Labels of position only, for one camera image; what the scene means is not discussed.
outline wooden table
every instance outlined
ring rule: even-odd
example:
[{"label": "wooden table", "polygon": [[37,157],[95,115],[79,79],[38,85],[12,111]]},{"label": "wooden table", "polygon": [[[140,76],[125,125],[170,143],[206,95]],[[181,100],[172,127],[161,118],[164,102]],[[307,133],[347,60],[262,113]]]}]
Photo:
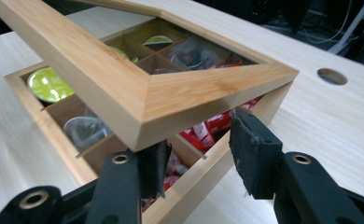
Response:
[{"label": "wooden table", "polygon": [[[99,38],[151,19],[102,7],[68,17]],[[238,20],[225,18],[228,22]],[[250,33],[249,39],[241,41],[252,49],[301,71],[269,125],[283,141],[284,151],[316,157],[339,185],[364,196],[364,65],[253,24],[231,35],[238,39],[240,32]],[[54,153],[4,80],[5,75],[39,62],[16,34],[0,35],[0,211],[15,195],[33,186],[53,185],[66,193],[83,184]],[[317,75],[321,68],[342,73],[347,83],[328,84]],[[241,222],[275,223],[276,219],[272,202],[254,201],[245,195],[234,168],[186,220]]]}]

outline cable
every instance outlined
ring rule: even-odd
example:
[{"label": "cable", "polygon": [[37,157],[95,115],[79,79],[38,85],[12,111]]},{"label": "cable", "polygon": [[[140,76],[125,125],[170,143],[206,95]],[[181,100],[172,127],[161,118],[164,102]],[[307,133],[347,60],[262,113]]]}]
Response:
[{"label": "cable", "polygon": [[344,22],[343,22],[343,25],[342,27],[340,28],[340,30],[337,32],[336,35],[334,35],[333,37],[329,38],[329,39],[325,39],[325,40],[322,40],[322,41],[315,41],[313,39],[310,39],[309,36],[308,36],[308,33],[307,33],[307,30],[303,30],[305,33],[306,33],[306,39],[312,43],[312,44],[323,44],[323,43],[327,43],[327,42],[330,42],[330,40],[334,39],[334,37],[336,37],[344,28],[346,22],[347,22],[347,19],[348,19],[348,16],[350,15],[350,10],[351,10],[351,5],[352,5],[352,0],[349,1],[348,3],[348,9],[347,9],[347,13],[345,15],[345,18],[344,18]]}]

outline light wood surface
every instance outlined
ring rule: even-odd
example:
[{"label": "light wood surface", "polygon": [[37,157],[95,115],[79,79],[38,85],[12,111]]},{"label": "light wood surface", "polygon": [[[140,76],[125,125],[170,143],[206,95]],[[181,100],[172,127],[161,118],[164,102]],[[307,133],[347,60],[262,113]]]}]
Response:
[{"label": "light wood surface", "polygon": [[[121,3],[126,8],[142,4]],[[191,16],[185,18],[180,7],[163,7],[162,1],[152,5],[161,18],[204,34],[227,49],[238,46],[242,56],[264,64],[150,76],[42,1],[0,0],[0,17],[133,151],[281,87],[298,73],[270,56],[233,43],[225,33],[203,33],[206,27],[197,19],[190,20]],[[151,10],[148,5],[141,7]]]},{"label": "light wood surface", "polygon": [[[171,1],[177,7],[185,1]],[[252,49],[300,70],[270,129],[284,151],[316,157],[342,187],[364,196],[364,65],[298,43],[256,25],[200,7],[197,17],[216,14],[223,30]],[[113,34],[151,18],[107,8],[92,8],[69,16],[97,37]],[[14,33],[0,35],[0,210],[18,193],[37,185],[54,185],[63,193],[81,185],[53,150],[35,120],[20,104],[4,76],[41,59]],[[343,86],[331,85],[316,72],[327,67],[345,75]],[[245,195],[232,168],[186,219],[186,223],[275,223],[269,201]]]}]

